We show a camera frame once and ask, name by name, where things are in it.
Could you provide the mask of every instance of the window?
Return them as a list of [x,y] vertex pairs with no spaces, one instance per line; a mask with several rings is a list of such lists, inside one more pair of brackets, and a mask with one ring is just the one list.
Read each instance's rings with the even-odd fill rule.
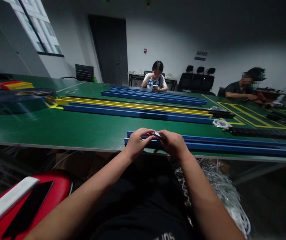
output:
[[37,42],[37,44],[38,44],[38,47],[39,47],[40,51],[41,52],[45,52],[44,49],[43,49],[43,46],[40,44],[40,42]]
[[22,0],[22,1],[23,1],[24,3],[27,3],[27,4],[31,5],[29,0]]
[[41,0],[4,1],[11,4],[16,16],[39,54],[62,55],[59,42]]
[[50,23],[48,23],[48,22],[44,22],[44,23],[45,23],[45,26],[46,26],[46,28],[47,28],[48,33],[49,33],[51,36],[55,37],[55,34],[54,34],[54,30],[53,30],[53,28],[52,28],[52,25],[51,25]]
[[56,48],[57,53],[63,55],[62,50],[60,49],[60,47],[58,45],[54,45],[54,46]]

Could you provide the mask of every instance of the person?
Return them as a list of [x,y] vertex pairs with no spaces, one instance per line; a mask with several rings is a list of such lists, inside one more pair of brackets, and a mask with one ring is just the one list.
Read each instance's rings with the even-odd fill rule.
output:
[[260,67],[251,68],[249,71],[243,74],[243,78],[240,81],[231,83],[224,90],[224,96],[227,98],[244,98],[249,101],[254,101],[262,106],[271,107],[271,103],[263,103],[255,95],[252,88],[252,84],[257,81],[263,81],[265,78],[265,69]]
[[213,190],[181,135],[158,131],[164,149],[184,173],[191,201],[188,221],[183,191],[169,161],[154,156],[143,172],[133,161],[155,139],[153,129],[131,134],[125,149],[56,206],[25,239],[242,239],[242,232]]
[[153,92],[165,92],[168,90],[168,87],[165,82],[165,77],[162,72],[164,65],[161,61],[156,61],[153,64],[152,72],[145,75],[142,82],[142,88],[151,89]]

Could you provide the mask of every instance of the table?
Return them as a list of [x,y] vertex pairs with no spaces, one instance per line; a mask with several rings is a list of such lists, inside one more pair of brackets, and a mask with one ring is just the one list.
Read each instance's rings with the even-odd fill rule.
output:
[[[144,74],[138,74],[134,72],[128,72],[128,79],[129,79],[129,86],[132,87],[132,81],[133,80],[144,80]],[[174,78],[165,78],[165,82],[171,82],[171,91],[175,90],[176,84],[177,84],[177,79]]]
[[254,91],[257,93],[263,93],[267,102],[273,102],[280,95],[286,95],[285,93],[276,93],[276,92],[270,92],[270,91],[264,91],[264,90],[258,90],[258,89],[254,89]]
[[[52,79],[34,76],[14,75],[18,81],[33,83],[34,87],[52,88],[59,96],[66,96],[65,91],[75,91],[74,96],[92,97],[100,99],[146,102],[134,99],[103,97],[100,92],[110,89],[109,85],[101,83],[82,82],[67,79]],[[233,126],[286,130],[286,124],[279,125],[264,116],[269,110],[259,107],[253,102],[226,99],[223,97],[201,95],[187,92],[171,92],[178,95],[194,96],[207,100],[203,107],[223,106],[236,114],[234,119],[228,119]],[[208,124],[195,124],[185,122],[172,122],[153,119],[140,119],[131,117],[68,112],[61,109],[44,109],[37,112],[19,115],[0,115],[0,145],[40,147],[50,149],[84,150],[117,152],[124,149],[126,131],[135,131],[140,127],[155,130],[167,129],[182,135],[207,136],[219,138],[233,138],[244,140],[258,140],[271,142],[286,142],[282,139],[238,137]],[[270,171],[286,166],[286,158],[253,156],[234,153],[220,153],[208,151],[192,151],[195,157],[228,159],[237,161],[257,161],[276,163],[273,168],[264,164],[260,168],[247,171],[240,181],[250,177],[260,176]],[[145,149],[145,154],[166,155],[164,151]]]

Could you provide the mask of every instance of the blue plastic strip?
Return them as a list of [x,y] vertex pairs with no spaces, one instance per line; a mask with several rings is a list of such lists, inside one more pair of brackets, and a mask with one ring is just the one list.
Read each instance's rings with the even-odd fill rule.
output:
[[115,92],[115,93],[125,93],[125,94],[131,94],[131,95],[142,95],[142,96],[151,96],[151,97],[159,97],[159,98],[167,98],[167,99],[177,99],[177,100],[184,100],[184,101],[193,101],[193,102],[200,102],[202,104],[206,104],[207,101],[201,100],[201,99],[190,99],[190,98],[183,98],[180,96],[167,96],[167,94],[151,94],[150,92],[127,92],[127,91],[122,91],[122,90],[118,90],[118,89],[110,89],[108,91],[105,92]]
[[[127,131],[127,136],[129,137],[133,131]],[[230,138],[212,138],[212,137],[199,137],[199,136],[188,136],[182,135],[185,142],[203,142],[203,143],[221,143],[221,144],[237,144],[246,146],[273,146],[273,147],[283,147],[286,143],[277,142],[265,142],[265,141],[251,141],[251,140],[239,140]]]
[[[115,91],[115,90],[108,90],[108,91],[104,91],[104,92],[120,93],[120,94],[128,94],[127,92],[123,92],[123,91]],[[159,96],[159,95],[154,96],[154,95],[144,94],[144,93],[130,93],[130,94],[131,94],[131,95],[135,95],[135,96],[157,97],[157,98],[161,98],[161,99],[183,100],[183,101],[196,102],[196,103],[201,103],[201,104],[206,104],[206,103],[207,103],[207,102],[197,101],[197,100],[181,99],[181,98],[175,98],[175,97],[167,97],[167,96],[165,96],[165,95],[163,95],[163,96]]]
[[[125,144],[127,144],[129,138],[124,138]],[[202,151],[219,151],[228,153],[245,153],[263,156],[276,156],[286,157],[286,149],[275,148],[259,148],[259,147],[246,147],[246,146],[230,146],[230,145],[218,145],[207,143],[186,143],[189,150],[202,150]],[[159,140],[152,140],[147,147],[149,148],[162,148]]]
[[110,90],[112,91],[124,91],[127,93],[141,93],[141,94],[151,94],[151,95],[155,95],[155,96],[167,96],[167,97],[175,97],[175,98],[184,98],[184,99],[189,99],[189,100],[194,100],[194,101],[203,101],[203,102],[207,102],[206,100],[203,100],[201,98],[197,98],[197,97],[188,97],[188,96],[182,96],[182,95],[177,95],[177,94],[169,94],[169,93],[165,93],[165,92],[153,92],[153,91],[143,91],[143,90],[136,90],[136,89],[124,89],[124,88],[115,88],[112,87]]
[[176,96],[176,97],[184,97],[184,98],[189,98],[189,99],[198,99],[201,101],[205,101],[201,98],[198,97],[189,97],[189,96],[182,96],[182,95],[177,95],[177,94],[170,94],[170,93],[164,93],[164,92],[152,92],[152,91],[146,91],[146,90],[139,90],[139,89],[128,89],[128,88],[121,88],[121,87],[111,87],[111,89],[120,89],[120,90],[125,90],[125,91],[137,91],[137,92],[143,92],[143,93],[153,93],[153,94],[161,94],[161,95],[167,95],[167,96]]
[[190,101],[183,101],[183,100],[175,100],[175,99],[165,99],[165,98],[156,98],[150,96],[136,96],[131,94],[122,94],[122,93],[111,93],[111,92],[100,92],[102,96],[106,97],[118,97],[118,98],[128,98],[128,99],[136,99],[136,100],[143,100],[143,101],[152,101],[152,102],[165,102],[165,103],[174,103],[174,104],[184,104],[184,105],[191,105],[191,106],[202,106],[202,103],[190,102]]
[[126,108],[126,107],[114,107],[114,106],[105,106],[105,105],[97,105],[97,104],[89,104],[89,103],[73,103],[69,102],[69,105],[72,106],[82,106],[82,107],[99,107],[105,109],[114,109],[114,110],[126,110],[126,111],[136,111],[136,112],[146,112],[146,113],[155,113],[155,114],[164,114],[164,115],[174,115],[174,116],[182,116],[182,117],[194,117],[194,118],[210,118],[210,116],[206,115],[197,115],[197,114],[188,114],[188,113],[176,113],[176,112],[166,112],[166,111],[157,111],[157,110],[149,110],[149,109],[136,109],[136,108]]
[[134,111],[128,111],[128,110],[114,110],[104,107],[82,107],[73,105],[62,105],[62,107],[66,111],[88,112],[88,113],[97,113],[97,114],[106,114],[106,115],[115,115],[124,117],[138,117],[138,118],[169,120],[178,122],[205,123],[205,124],[212,124],[213,122],[213,119],[146,113],[146,112],[139,112],[136,109]]

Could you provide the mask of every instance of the white shirt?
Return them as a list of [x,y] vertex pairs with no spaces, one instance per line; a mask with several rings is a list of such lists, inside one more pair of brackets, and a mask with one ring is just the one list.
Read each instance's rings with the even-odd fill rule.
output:
[[[149,75],[150,73],[146,74],[144,80],[147,79]],[[159,79],[154,79],[153,77],[151,77],[149,82],[147,83],[147,89],[152,89],[153,85],[158,85],[160,88],[167,86],[163,74],[160,75]]]

